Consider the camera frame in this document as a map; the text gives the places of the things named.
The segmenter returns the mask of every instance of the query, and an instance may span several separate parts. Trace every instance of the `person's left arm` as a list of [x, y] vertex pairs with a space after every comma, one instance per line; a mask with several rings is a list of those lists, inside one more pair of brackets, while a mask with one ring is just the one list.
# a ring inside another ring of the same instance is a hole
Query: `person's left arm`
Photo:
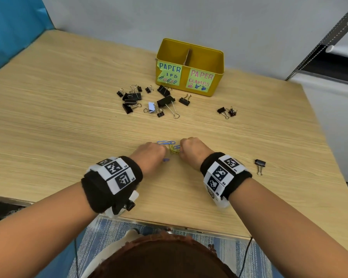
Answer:
[[[143, 175], [166, 153], [163, 145], [141, 145], [130, 158]], [[81, 182], [0, 221], [0, 278], [34, 277], [97, 216]]]

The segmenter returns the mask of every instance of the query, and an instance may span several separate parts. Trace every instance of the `fist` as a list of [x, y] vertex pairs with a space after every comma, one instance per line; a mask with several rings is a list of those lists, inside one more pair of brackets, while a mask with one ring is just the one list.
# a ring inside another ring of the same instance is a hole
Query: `fist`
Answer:
[[129, 156], [142, 170], [143, 176], [152, 173], [165, 157], [167, 147], [153, 142], [140, 145], [137, 150]]
[[189, 137], [180, 141], [179, 156], [195, 170], [200, 170], [206, 157], [212, 153], [214, 151], [207, 147], [198, 137]]

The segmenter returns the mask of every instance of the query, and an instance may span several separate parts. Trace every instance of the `green sticky note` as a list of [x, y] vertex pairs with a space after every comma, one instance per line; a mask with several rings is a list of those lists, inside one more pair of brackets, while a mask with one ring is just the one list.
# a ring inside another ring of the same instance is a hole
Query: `green sticky note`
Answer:
[[186, 88], [207, 93], [214, 80], [215, 73], [191, 68]]
[[182, 65], [158, 60], [157, 66], [161, 70], [161, 73], [157, 78], [159, 82], [179, 86]]

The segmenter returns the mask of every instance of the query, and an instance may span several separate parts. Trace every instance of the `gray wall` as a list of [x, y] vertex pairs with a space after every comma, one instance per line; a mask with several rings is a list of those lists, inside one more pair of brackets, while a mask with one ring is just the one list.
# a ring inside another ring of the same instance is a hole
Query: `gray wall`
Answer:
[[43, 0], [57, 29], [157, 51], [173, 38], [225, 64], [285, 79], [348, 11], [348, 0]]
[[348, 85], [305, 74], [297, 74], [291, 81], [302, 84], [348, 182]]

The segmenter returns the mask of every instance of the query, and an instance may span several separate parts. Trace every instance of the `person's right arm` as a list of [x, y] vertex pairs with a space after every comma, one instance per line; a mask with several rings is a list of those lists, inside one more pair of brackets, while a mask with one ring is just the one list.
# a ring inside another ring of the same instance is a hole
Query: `person's right arm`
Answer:
[[[213, 152], [198, 138], [181, 140], [181, 158], [197, 170]], [[348, 251], [256, 180], [246, 179], [229, 202], [285, 277], [348, 278]]]

